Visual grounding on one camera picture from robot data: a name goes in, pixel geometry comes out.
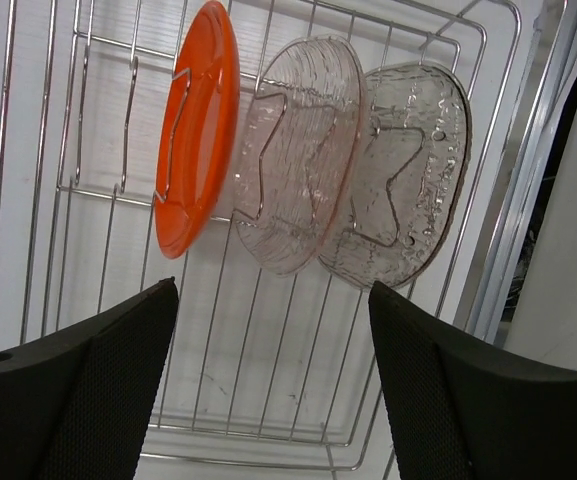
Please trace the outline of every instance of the clear glass plate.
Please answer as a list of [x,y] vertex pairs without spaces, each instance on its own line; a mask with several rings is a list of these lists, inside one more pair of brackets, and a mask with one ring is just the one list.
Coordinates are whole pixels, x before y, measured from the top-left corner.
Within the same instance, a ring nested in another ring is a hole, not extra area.
[[416,278],[446,238],[470,158],[471,114],[443,67],[404,64],[366,74],[370,136],[351,197],[320,255],[360,288]]
[[297,40],[263,74],[235,167],[233,220],[264,268],[317,256],[350,183],[367,119],[366,84],[341,37]]

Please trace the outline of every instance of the dish rack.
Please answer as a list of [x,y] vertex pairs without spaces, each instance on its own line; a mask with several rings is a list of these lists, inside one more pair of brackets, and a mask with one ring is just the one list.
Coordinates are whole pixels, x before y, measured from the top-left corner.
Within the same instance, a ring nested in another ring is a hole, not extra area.
[[[166,94],[202,2],[33,3],[38,20],[11,0],[0,30],[0,350],[175,275],[179,319],[142,456],[333,478],[360,468],[382,408],[366,293],[317,262],[288,278],[262,271],[233,232],[228,184],[180,259],[153,238]],[[474,119],[464,189],[439,255],[404,288],[448,322],[534,66],[526,21],[563,15],[555,1],[519,3],[224,2],[240,48],[240,129],[264,65],[300,36],[344,36],[364,71],[429,60],[462,81]]]

